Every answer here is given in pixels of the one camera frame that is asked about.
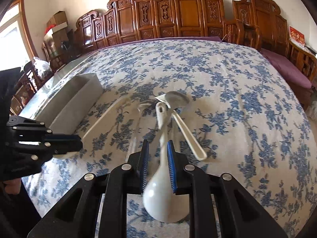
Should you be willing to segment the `person's left hand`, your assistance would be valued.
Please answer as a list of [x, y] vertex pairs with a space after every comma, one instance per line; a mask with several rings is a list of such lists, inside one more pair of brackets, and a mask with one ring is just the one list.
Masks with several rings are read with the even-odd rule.
[[17, 195], [21, 190], [21, 179], [7, 180], [3, 182], [5, 192], [9, 195]]

